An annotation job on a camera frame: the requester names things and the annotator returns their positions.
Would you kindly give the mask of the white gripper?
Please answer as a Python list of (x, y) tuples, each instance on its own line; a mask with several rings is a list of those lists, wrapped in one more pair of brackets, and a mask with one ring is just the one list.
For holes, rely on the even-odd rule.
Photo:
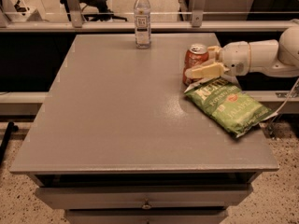
[(188, 68), (184, 73), (187, 78), (215, 78), (223, 74), (237, 77), (244, 76), (249, 72), (250, 46), (248, 42), (233, 42), (223, 48), (211, 46), (207, 48), (207, 51), (210, 59), (219, 59), (221, 63), (214, 62)]

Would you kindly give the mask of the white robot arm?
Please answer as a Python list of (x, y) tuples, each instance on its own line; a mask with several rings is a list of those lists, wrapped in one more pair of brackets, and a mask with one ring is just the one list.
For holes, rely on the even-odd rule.
[(299, 75), (299, 26), (286, 29), (279, 40), (232, 42), (223, 48), (208, 48), (209, 58), (188, 68), (190, 79), (214, 78), (223, 75), (238, 77), (262, 73), (269, 77)]

